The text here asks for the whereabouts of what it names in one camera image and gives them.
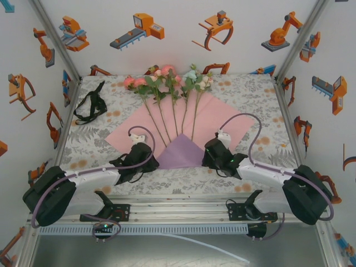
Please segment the floral print tablecloth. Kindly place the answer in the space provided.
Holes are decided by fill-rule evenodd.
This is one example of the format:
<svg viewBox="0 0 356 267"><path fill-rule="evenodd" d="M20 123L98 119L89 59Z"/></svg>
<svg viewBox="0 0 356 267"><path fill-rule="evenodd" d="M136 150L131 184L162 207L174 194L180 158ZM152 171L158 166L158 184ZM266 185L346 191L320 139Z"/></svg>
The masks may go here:
<svg viewBox="0 0 356 267"><path fill-rule="evenodd" d="M86 77L79 97L93 91L105 81L101 97L107 112L87 125L72 121L62 156L65 170L83 170L99 167L116 159L120 152L111 146L106 137L125 119L141 107L141 99L127 92L122 76ZM276 97L274 80L268 75L216 75L211 93L240 112L250 112L255 120L235 148L236 152L251 152L254 160L278 167L295 168L297 163L284 119ZM172 195L172 194L227 194L251 192L264 185L236 178L222 178L214 170L191 167L174 170L157 170L145 174L136 183L105 186L108 195Z"/></svg>

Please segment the black ribbon with gold print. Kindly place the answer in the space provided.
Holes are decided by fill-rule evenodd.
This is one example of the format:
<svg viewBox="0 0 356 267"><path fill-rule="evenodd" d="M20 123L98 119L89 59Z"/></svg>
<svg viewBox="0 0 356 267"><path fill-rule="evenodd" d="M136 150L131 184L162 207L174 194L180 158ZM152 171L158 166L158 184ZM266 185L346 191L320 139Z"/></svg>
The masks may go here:
<svg viewBox="0 0 356 267"><path fill-rule="evenodd" d="M100 92L104 84L105 81L102 81L94 91L90 91L77 105L73 112L73 115L77 117L75 125L86 125L107 112L106 103L104 99L100 97ZM77 110L86 102L87 98L89 98L91 102L90 114L88 116L82 116L77 113Z"/></svg>

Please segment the pink twin rose stem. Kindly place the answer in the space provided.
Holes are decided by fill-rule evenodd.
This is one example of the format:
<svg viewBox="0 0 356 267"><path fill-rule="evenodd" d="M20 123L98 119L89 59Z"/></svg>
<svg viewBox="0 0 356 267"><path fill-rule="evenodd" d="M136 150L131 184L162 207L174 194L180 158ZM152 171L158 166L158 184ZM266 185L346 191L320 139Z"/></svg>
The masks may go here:
<svg viewBox="0 0 356 267"><path fill-rule="evenodd" d="M141 78L133 78L127 76L124 80L124 86L127 90L132 91L135 94L138 94L140 99L143 101L146 110L148 111L149 116L151 117L152 122L154 123L155 129L161 138L164 146L167 147L167 144L162 136L162 133L156 123L156 120L153 117L151 108L148 104L148 99L150 95L153 95L156 99L157 104L160 104L161 101L161 92L159 90L159 85L161 85L161 80L155 76L145 76Z"/></svg>

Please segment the aluminium rail bed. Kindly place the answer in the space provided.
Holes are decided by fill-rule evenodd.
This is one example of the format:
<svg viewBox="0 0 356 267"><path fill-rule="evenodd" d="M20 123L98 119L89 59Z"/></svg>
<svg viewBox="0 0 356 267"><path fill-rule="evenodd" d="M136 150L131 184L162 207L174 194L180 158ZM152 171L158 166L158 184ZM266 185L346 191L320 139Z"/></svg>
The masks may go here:
<svg viewBox="0 0 356 267"><path fill-rule="evenodd" d="M128 221L204 221L212 223L224 221L228 216L226 202L242 203L247 200L246 193L212 195L110 195L113 204L130 204ZM80 215L64 216L80 220Z"/></svg>

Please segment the slanted aluminium frame post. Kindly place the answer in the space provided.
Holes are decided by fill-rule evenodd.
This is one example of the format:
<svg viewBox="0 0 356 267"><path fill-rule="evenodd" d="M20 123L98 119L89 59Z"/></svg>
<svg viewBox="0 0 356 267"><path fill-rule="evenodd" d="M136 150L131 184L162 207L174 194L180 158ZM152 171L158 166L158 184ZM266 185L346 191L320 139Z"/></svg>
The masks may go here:
<svg viewBox="0 0 356 267"><path fill-rule="evenodd" d="M56 51L61 56L64 64L68 68L71 77L77 82L81 82L81 75L79 74L74 62L70 58L64 44L61 41L59 34L57 33L51 18L47 14L41 0L28 0L29 4L31 5L32 9L34 10L37 18L43 25L44 30L46 31L48 37L51 39Z"/></svg>
<svg viewBox="0 0 356 267"><path fill-rule="evenodd" d="M317 0L311 13L307 17L298 37L296 38L294 44L291 47L285 61L283 62L278 75L276 76L277 83L281 83L285 78L288 70L292 66L294 60L297 58L299 52L301 51L306 39L310 36L311 31L318 22L319 18L322 16L325 8L328 6L330 0Z"/></svg>

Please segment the aluminium frame leg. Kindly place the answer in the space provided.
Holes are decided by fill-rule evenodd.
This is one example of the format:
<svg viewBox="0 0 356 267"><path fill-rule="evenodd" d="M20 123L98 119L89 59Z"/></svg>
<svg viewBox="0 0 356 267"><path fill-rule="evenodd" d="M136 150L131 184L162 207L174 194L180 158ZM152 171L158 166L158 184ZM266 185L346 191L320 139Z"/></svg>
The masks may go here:
<svg viewBox="0 0 356 267"><path fill-rule="evenodd" d="M19 241L17 260L14 267L31 267L32 259L36 253L39 230L27 224L23 236Z"/></svg>
<svg viewBox="0 0 356 267"><path fill-rule="evenodd" d="M331 223L320 221L316 226L325 266L343 267L343 258L336 242Z"/></svg>

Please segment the black bracket under rail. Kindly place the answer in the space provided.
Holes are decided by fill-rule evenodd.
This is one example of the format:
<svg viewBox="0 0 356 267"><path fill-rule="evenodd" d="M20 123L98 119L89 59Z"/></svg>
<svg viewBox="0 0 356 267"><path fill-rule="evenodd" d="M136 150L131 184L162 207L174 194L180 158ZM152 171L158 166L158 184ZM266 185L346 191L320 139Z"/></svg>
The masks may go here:
<svg viewBox="0 0 356 267"><path fill-rule="evenodd" d="M252 240L262 241L267 232L267 226L265 223L248 224L247 236Z"/></svg>

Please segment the purple and pink wrapping paper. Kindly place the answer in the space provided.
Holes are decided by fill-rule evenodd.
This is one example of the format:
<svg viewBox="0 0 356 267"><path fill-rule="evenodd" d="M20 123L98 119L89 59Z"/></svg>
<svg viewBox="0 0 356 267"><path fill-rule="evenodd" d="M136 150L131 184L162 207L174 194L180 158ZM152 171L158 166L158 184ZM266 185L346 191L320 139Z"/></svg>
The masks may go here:
<svg viewBox="0 0 356 267"><path fill-rule="evenodd" d="M171 142L169 142L164 125L162 123L159 108L153 99L148 100L149 107L154 119L162 133L167 144L164 146L154 123L142 105L132 115L125 119L113 132L111 132L106 141L120 152L129 152L132 141L128 136L129 128L133 128L133 134L143 135L151 131L153 138L147 139L147 144L155 148L154 157L160 164L160 169L177 169L186 167L201 166L204 157L205 144L215 137L219 128L231 136L229 149L235 150L244 135L254 124L254 120L240 115L240 112L214 97L210 93L204 93L197 111L194 139L191 141L192 123L194 119L196 94L189 97L187 114L184 123L184 132L181 132L182 118L184 114L184 100L178 100L175 105L177 128L179 135L176 135L175 124L172 113L171 98L166 97L162 100L161 106L164 113L167 130Z"/></svg>

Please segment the peach rose stem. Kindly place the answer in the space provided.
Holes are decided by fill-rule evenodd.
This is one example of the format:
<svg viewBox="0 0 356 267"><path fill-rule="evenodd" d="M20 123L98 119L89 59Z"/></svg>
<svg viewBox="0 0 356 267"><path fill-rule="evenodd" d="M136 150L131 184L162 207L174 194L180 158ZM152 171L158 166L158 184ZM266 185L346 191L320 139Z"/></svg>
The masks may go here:
<svg viewBox="0 0 356 267"><path fill-rule="evenodd" d="M154 96L156 104L159 108L160 117L164 125L167 138L169 142L171 142L171 138L167 130L166 122L164 119L164 113L161 106L162 100L167 95L167 93L163 93L162 91L160 91L160 86L163 84L165 76L162 74L162 71L159 68L151 67L149 70L150 70L150 74L145 76L145 81L150 89L151 94Z"/></svg>

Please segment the large pink rose stem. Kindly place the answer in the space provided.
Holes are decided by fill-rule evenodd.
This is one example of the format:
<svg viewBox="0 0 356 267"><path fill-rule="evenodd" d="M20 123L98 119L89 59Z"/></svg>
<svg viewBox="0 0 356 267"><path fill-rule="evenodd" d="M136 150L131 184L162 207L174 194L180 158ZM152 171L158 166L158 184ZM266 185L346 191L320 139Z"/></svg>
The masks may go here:
<svg viewBox="0 0 356 267"><path fill-rule="evenodd" d="M177 100L179 99L179 92L178 86L180 85L181 78L179 75L176 74L176 71L173 66L167 65L164 66L161 70L161 74L163 79L165 80L165 86L168 88L168 93L171 96L171 104L172 104L172 113L174 118L175 124L175 132L178 136L178 128L177 128L177 120L176 120L176 112L175 112L175 105Z"/></svg>

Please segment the aluminium table side rail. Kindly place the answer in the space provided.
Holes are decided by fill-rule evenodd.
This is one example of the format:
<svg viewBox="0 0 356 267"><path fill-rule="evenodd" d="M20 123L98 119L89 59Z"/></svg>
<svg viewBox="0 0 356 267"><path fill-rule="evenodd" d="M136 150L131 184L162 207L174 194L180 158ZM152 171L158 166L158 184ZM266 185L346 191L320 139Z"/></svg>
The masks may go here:
<svg viewBox="0 0 356 267"><path fill-rule="evenodd" d="M57 146L57 155L54 161L54 165L60 165L62 161L62 156L67 142L67 136L71 128L71 123L73 119L73 112L76 107L78 100L78 95L80 92L81 79L72 80L64 79L63 83L63 96L65 104L65 114L67 115L64 119L63 127L61 128L61 135Z"/></svg>
<svg viewBox="0 0 356 267"><path fill-rule="evenodd" d="M281 110L281 114L284 119L284 124L286 127L286 131L288 133L289 141L290 141L291 148L292 148L294 156L295 156L296 163L298 165L304 164L304 159L303 159L302 153L300 152L300 148L298 145L298 138L297 138L297 135L296 135L296 132L294 129L294 124L291 119L288 105L287 105L287 102L286 102L284 94L283 94L283 89L282 89L280 83L278 82L278 80L274 81L274 88L276 90L276 97L277 97L278 104L279 104L279 107Z"/></svg>

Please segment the pale blue flower stem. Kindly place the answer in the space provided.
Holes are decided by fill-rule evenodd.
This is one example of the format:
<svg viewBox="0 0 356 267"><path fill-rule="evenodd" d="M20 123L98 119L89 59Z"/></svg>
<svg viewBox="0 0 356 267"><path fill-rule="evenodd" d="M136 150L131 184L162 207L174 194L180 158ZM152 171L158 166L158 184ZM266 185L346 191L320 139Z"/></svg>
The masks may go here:
<svg viewBox="0 0 356 267"><path fill-rule="evenodd" d="M196 80L200 72L197 70L197 67L195 64L191 64L190 66L190 71L185 73L182 77L182 83L181 83L181 90L182 94L181 97L184 100L185 103L185 108L184 108L184 114L182 118L182 124L181 124L181 132L184 132L184 123L185 123L185 118L187 114L187 108L188 108L188 103L189 103L189 97L192 89L195 86Z"/></svg>

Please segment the cream flower stem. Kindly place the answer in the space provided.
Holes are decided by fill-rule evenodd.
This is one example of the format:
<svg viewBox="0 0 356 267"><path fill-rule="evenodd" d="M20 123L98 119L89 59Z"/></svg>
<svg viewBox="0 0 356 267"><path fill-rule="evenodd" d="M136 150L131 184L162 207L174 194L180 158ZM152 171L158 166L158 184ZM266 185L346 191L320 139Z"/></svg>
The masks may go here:
<svg viewBox="0 0 356 267"><path fill-rule="evenodd" d="M195 82L195 91L197 94L196 94L195 109L194 109L194 119L193 119L193 123L192 123L191 141L193 141L193 139L194 139L196 117L197 117L199 102L200 102L203 94L206 91L211 90L211 86L213 83L214 83L214 80L212 79L211 72L208 72L205 75L204 74L199 75Z"/></svg>

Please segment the grey metal sheet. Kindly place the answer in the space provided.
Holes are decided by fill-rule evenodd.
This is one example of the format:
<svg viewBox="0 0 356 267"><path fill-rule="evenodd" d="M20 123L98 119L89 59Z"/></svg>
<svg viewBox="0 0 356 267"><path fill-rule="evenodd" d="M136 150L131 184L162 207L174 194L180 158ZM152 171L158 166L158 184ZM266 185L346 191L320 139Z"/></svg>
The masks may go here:
<svg viewBox="0 0 356 267"><path fill-rule="evenodd" d="M41 236L31 267L329 267L315 231L286 228L252 242L244 235Z"/></svg>

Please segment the circuit board with green light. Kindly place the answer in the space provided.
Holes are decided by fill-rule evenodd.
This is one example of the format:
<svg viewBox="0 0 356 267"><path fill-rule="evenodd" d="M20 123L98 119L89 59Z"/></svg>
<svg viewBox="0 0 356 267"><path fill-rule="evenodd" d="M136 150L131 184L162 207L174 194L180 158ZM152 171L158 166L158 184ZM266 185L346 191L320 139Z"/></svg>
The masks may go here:
<svg viewBox="0 0 356 267"><path fill-rule="evenodd" d="M96 238L105 239L113 235L113 224L99 223L94 224L93 234Z"/></svg>

